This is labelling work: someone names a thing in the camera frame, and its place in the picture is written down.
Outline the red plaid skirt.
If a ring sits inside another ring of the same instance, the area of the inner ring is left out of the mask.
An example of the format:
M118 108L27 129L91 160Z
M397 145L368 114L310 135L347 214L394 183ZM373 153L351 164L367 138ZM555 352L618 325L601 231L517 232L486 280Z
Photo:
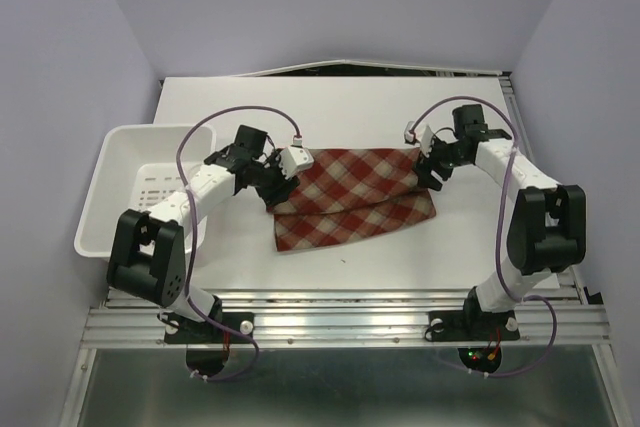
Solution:
M436 216L413 171L417 149L313 149L288 200L271 207L279 252L349 244Z

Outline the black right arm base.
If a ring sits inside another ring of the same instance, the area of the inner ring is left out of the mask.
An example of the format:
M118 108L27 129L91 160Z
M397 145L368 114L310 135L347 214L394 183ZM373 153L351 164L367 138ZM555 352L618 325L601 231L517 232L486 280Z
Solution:
M458 355L471 371L494 374L502 362L502 344L520 339L515 313L484 313L471 321L462 310L427 313L425 340L432 343L460 343Z

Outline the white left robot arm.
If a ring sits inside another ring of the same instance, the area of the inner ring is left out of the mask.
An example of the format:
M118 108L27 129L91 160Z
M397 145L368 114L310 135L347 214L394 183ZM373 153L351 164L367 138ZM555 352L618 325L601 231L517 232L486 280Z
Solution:
M110 287L157 307L167 337L184 343L253 341L253 316L223 319L219 297L193 286L198 226L220 204L252 188L268 207L285 202L313 164L300 140L264 152L266 132L242 125L234 141L204 159L182 188L118 219L107 270Z

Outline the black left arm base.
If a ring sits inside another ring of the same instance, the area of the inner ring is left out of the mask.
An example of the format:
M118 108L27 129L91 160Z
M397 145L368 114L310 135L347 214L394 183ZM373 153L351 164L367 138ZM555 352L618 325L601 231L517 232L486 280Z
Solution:
M251 345L255 326L253 312L227 312L222 315L224 329L209 322L196 322L171 312L161 312L157 319L163 324L163 342L184 346L185 363L192 378L206 383L231 381L250 370L257 353L247 366L235 365L232 348Z

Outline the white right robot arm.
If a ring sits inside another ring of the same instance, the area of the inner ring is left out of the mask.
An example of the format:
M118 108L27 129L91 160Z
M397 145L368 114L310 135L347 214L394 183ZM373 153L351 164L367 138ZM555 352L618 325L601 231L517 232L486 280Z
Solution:
M491 128L489 103L463 96L452 112L447 142L422 118L407 125L404 140L420 152L413 170L422 187L439 191L457 167L474 166L500 188L494 273L472 288L460 313L463 331L482 337L496 321L551 275L586 255L585 191L543 173L519 148L512 126Z

